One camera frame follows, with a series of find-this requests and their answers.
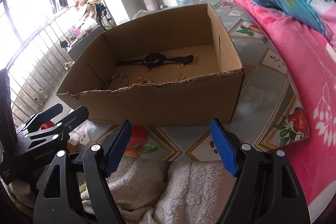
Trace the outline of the black wrist watch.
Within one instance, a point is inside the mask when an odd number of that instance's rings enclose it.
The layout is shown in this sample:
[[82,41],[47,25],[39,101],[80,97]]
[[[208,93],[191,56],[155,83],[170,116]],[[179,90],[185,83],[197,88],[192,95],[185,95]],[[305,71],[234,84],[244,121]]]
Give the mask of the black wrist watch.
[[179,56],[179,57],[167,57],[163,53],[151,53],[142,59],[134,59],[128,61],[119,61],[116,66],[128,66],[128,65],[144,65],[147,68],[155,68],[165,64],[189,64],[194,59],[193,55]]

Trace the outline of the gold earring pair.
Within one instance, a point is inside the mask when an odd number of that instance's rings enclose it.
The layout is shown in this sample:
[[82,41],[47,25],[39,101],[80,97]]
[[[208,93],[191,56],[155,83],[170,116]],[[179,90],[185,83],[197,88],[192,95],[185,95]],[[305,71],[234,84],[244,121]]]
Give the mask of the gold earring pair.
[[185,79],[185,76],[184,76],[182,73],[179,73],[178,75],[175,76],[175,78],[176,78],[178,81],[181,81],[181,80],[184,80],[184,79]]

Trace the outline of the white fluffy blanket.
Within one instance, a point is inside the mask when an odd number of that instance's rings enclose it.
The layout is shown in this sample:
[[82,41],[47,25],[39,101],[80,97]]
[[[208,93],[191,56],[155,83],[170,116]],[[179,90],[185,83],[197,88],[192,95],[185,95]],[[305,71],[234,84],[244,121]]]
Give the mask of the white fluffy blanket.
[[216,223],[235,181],[221,161],[130,156],[106,180],[126,223]]

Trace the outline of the fruit pattern table cloth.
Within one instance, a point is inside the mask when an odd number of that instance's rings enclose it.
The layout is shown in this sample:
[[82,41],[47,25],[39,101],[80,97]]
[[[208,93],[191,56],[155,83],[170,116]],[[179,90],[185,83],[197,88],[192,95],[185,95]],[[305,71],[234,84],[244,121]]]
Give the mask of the fruit pattern table cloth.
[[152,12],[98,35],[58,96],[89,119],[131,121],[125,153],[153,160],[219,159],[218,118],[240,141],[269,151],[309,137],[298,90],[257,23],[226,0]]

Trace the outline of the grey low cabinet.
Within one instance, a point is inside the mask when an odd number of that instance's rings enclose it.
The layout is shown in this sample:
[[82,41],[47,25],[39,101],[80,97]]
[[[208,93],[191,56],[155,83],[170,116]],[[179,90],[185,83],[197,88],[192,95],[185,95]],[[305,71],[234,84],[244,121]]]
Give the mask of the grey low cabinet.
[[73,61],[76,61],[85,49],[92,43],[92,41],[101,33],[104,32],[102,26],[97,25],[89,34],[84,35],[82,38],[72,43],[68,54]]

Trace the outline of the pile of clothes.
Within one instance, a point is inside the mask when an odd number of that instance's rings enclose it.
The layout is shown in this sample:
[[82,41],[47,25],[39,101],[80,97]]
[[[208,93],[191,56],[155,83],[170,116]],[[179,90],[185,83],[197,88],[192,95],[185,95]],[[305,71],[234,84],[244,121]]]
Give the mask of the pile of clothes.
[[76,3],[76,9],[79,12],[79,22],[76,27],[85,29],[85,24],[90,24],[95,20],[102,26],[102,18],[105,15],[106,6],[102,0],[80,0]]

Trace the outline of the brown cardboard box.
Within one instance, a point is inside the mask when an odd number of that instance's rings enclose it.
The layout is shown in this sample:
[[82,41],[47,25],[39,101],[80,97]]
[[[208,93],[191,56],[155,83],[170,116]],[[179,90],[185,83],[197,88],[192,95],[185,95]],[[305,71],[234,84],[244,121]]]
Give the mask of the brown cardboard box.
[[[116,66],[151,53],[193,55],[192,63]],[[175,76],[182,73],[184,80]],[[76,60],[57,95],[85,106],[98,123],[202,126],[229,122],[244,67],[228,32],[208,3],[155,12],[99,34]]]

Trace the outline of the pink floral blanket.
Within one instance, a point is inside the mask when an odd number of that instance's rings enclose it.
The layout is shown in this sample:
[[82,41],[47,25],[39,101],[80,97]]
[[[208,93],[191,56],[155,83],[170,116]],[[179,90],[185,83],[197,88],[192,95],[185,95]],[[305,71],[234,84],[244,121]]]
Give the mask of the pink floral blanket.
[[335,195],[335,51],[317,31],[251,0],[244,7],[275,44],[297,85],[310,136],[285,147],[315,221]]

